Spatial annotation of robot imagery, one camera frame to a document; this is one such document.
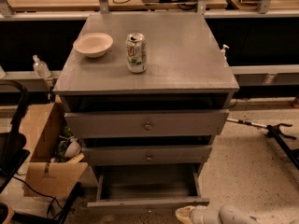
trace soda can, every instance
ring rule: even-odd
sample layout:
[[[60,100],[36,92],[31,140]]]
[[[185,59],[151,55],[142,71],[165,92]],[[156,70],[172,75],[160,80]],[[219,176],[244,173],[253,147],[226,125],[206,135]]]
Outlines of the soda can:
[[[127,36],[127,64],[133,73],[141,73],[147,69],[147,43],[145,37],[140,33]]]

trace spray bottle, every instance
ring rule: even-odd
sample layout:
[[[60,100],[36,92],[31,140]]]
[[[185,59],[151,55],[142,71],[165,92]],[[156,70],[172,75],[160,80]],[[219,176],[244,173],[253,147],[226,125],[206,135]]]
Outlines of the spray bottle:
[[[35,61],[34,63],[34,70],[38,77],[46,78],[50,76],[50,71],[48,69],[48,66],[43,61],[40,61],[37,55],[33,56],[33,59]]]

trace drawer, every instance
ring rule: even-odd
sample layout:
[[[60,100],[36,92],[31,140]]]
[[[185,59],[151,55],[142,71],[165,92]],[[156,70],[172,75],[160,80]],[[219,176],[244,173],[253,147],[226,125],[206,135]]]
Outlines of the drawer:
[[[97,139],[83,148],[86,162],[97,165],[136,165],[206,162],[212,145],[198,137]]]
[[[74,136],[141,137],[221,134],[228,110],[66,113]]]
[[[208,205],[192,164],[127,165],[97,168],[96,201],[89,208],[105,213],[117,209],[177,209],[186,205]]]

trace drawer handle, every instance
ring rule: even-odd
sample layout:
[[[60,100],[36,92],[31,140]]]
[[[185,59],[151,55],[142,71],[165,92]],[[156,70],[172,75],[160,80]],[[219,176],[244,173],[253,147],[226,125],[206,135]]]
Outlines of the drawer handle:
[[[152,156],[150,154],[148,154],[146,161],[152,161]]]
[[[146,131],[150,131],[150,130],[152,129],[152,125],[151,125],[151,123],[146,122],[146,123],[144,124],[144,129],[145,129]]]

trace wooden table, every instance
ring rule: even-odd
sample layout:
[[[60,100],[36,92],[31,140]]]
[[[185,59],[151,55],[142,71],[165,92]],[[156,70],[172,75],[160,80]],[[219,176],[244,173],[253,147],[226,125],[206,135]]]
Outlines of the wooden table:
[[[240,0],[227,0],[233,8],[241,10],[255,10],[256,4],[241,3]],[[271,0],[270,9],[297,9],[299,8],[299,0]]]
[[[15,11],[82,11],[99,10],[98,0],[8,0]],[[174,4],[145,5],[142,0],[131,0],[125,4],[116,4],[108,0],[110,10],[135,10],[135,9],[168,9],[178,8]],[[206,8],[225,9],[225,0],[207,0]]]

